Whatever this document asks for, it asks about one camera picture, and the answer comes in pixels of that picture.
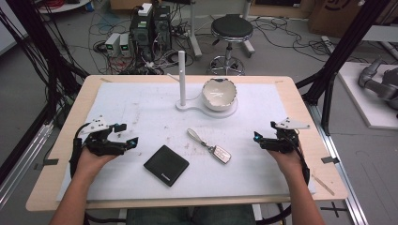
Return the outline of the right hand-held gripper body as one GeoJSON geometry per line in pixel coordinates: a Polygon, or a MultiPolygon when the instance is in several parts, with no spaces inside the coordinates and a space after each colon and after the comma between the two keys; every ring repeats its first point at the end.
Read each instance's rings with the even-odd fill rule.
{"type": "Polygon", "coordinates": [[[259,144],[262,149],[280,152],[283,154],[291,153],[299,149],[299,130],[307,129],[309,124],[293,120],[286,117],[281,122],[276,122],[277,129],[275,138],[265,138],[265,142],[259,144]]]}

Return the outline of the person's left hand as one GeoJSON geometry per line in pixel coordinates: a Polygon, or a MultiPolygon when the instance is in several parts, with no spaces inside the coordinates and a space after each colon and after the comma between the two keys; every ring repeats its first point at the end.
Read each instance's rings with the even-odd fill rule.
{"type": "Polygon", "coordinates": [[[84,147],[72,180],[84,184],[92,184],[100,170],[113,159],[115,159],[115,156],[97,156],[84,147]]]}

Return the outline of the person's right hand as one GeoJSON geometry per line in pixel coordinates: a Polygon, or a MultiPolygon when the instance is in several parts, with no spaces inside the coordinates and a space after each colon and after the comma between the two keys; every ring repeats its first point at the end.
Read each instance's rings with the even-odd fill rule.
{"type": "Polygon", "coordinates": [[[304,181],[299,155],[296,152],[287,154],[270,150],[268,150],[268,152],[276,160],[287,182],[304,181]]]}

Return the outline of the white table mat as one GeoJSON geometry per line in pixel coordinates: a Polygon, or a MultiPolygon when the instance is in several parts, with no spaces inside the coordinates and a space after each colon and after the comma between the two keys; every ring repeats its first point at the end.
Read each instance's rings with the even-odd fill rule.
{"type": "Polygon", "coordinates": [[[274,137],[270,122],[281,122],[287,116],[275,85],[238,84],[237,111],[222,119],[199,111],[181,112],[176,108],[178,100],[179,86],[175,82],[106,82],[100,86],[86,118],[102,115],[109,124],[126,124],[126,130],[110,135],[112,141],[139,140],[137,147],[105,165],[91,185],[89,200],[288,195],[275,160],[253,140],[255,131],[274,137]],[[220,163],[188,135],[188,128],[208,145],[228,151],[230,161],[220,163]],[[144,167],[163,145],[190,163],[171,187],[144,167]]]}

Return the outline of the black square wallet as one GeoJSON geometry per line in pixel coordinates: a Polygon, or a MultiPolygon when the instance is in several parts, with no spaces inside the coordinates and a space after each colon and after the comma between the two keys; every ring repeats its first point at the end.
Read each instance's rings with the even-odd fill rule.
{"type": "Polygon", "coordinates": [[[171,187],[189,165],[188,160],[177,154],[167,145],[163,145],[144,164],[144,167],[166,186],[171,187]]]}

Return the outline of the white eggshell-shaped bowl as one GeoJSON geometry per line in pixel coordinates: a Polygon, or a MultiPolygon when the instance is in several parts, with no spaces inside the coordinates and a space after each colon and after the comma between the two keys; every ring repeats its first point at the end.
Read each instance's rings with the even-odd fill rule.
{"type": "Polygon", "coordinates": [[[212,78],[202,87],[202,102],[210,110],[224,112],[229,110],[237,98],[237,88],[226,78],[212,78]]]}

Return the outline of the thin wooden stick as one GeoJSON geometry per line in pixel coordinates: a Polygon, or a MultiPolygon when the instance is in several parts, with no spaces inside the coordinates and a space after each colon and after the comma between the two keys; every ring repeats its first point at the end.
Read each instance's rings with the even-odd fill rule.
{"type": "Polygon", "coordinates": [[[321,186],[323,187],[330,195],[334,196],[335,192],[327,186],[326,183],[324,183],[320,178],[318,178],[316,175],[312,174],[312,178],[321,186]]]}

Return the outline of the grey power supply box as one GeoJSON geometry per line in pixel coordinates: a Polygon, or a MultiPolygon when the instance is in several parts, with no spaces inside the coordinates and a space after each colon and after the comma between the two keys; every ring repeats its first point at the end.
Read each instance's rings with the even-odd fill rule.
{"type": "Polygon", "coordinates": [[[128,34],[120,35],[120,51],[124,57],[130,57],[130,40],[128,34]]]}
{"type": "Polygon", "coordinates": [[[109,56],[117,57],[120,54],[120,35],[118,33],[111,34],[105,41],[105,48],[109,56]]]}

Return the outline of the white floor board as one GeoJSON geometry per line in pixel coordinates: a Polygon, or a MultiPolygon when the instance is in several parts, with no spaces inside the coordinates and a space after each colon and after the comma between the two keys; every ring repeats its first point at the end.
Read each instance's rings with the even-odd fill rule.
{"type": "Polygon", "coordinates": [[[339,71],[339,78],[368,128],[398,130],[398,111],[376,93],[358,85],[360,73],[366,67],[368,64],[346,62],[339,71]]]}

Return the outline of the black computer tower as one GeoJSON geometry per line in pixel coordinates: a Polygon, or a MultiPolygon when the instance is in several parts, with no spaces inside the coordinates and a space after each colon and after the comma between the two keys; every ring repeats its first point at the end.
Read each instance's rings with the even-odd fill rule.
{"type": "Polygon", "coordinates": [[[130,24],[130,35],[136,51],[136,56],[146,61],[152,61],[154,56],[152,44],[154,40],[153,21],[150,15],[134,14],[130,24]]]}
{"type": "Polygon", "coordinates": [[[153,20],[156,41],[158,47],[162,50],[170,50],[172,48],[170,12],[169,6],[157,6],[154,9],[153,20]]]}

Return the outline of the person's legs in jeans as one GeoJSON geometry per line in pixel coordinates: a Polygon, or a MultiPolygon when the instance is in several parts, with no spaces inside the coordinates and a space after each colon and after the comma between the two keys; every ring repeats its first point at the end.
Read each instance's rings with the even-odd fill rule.
{"type": "Polygon", "coordinates": [[[131,209],[127,225],[256,225],[249,204],[131,209]]]}

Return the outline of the black round stool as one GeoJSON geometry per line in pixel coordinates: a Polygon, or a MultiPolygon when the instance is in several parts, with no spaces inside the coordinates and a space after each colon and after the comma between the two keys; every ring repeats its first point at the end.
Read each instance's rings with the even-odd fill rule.
{"type": "Polygon", "coordinates": [[[214,57],[208,67],[208,72],[215,75],[244,75],[245,67],[241,60],[232,55],[233,44],[243,43],[253,35],[253,26],[238,14],[227,14],[214,20],[211,24],[211,34],[216,38],[212,43],[227,43],[225,54],[214,57]]]}

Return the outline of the large cardboard box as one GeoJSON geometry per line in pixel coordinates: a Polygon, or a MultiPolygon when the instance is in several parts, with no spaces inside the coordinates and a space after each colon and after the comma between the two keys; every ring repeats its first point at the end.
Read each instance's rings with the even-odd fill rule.
{"type": "Polygon", "coordinates": [[[310,33],[341,38],[361,10],[360,0],[315,0],[310,33]]]}

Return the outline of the white stand with post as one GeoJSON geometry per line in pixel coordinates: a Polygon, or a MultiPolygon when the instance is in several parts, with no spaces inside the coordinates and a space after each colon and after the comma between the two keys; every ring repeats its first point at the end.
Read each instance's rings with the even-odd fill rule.
{"type": "Polygon", "coordinates": [[[202,102],[202,88],[200,94],[197,97],[188,99],[186,96],[186,53],[184,51],[177,52],[177,64],[178,64],[178,77],[174,77],[169,74],[169,77],[175,79],[179,84],[179,100],[176,102],[176,108],[181,112],[187,111],[199,111],[209,117],[212,118],[227,118],[233,115],[237,111],[238,101],[236,98],[235,103],[232,107],[224,112],[215,112],[210,110],[205,104],[202,102]]]}

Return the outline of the black metal frame post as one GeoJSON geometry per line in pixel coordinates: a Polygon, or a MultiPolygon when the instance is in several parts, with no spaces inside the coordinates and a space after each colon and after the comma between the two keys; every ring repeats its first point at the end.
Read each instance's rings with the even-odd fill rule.
{"type": "Polygon", "coordinates": [[[338,72],[345,61],[365,37],[376,19],[389,4],[390,0],[364,0],[360,12],[349,25],[347,31],[329,56],[323,67],[314,75],[296,83],[297,89],[310,85],[302,99],[310,106],[315,106],[321,96],[324,96],[321,114],[321,128],[327,136],[329,132],[329,116],[333,95],[333,87],[338,72]]]}
{"type": "Polygon", "coordinates": [[[6,0],[6,3],[23,26],[32,44],[22,37],[11,22],[7,21],[2,10],[0,10],[0,22],[14,37],[44,82],[47,102],[45,115],[46,120],[50,121],[56,115],[57,105],[62,100],[66,97],[75,97],[79,93],[82,86],[77,78],[84,80],[89,74],[61,55],[33,0],[6,0]]]}

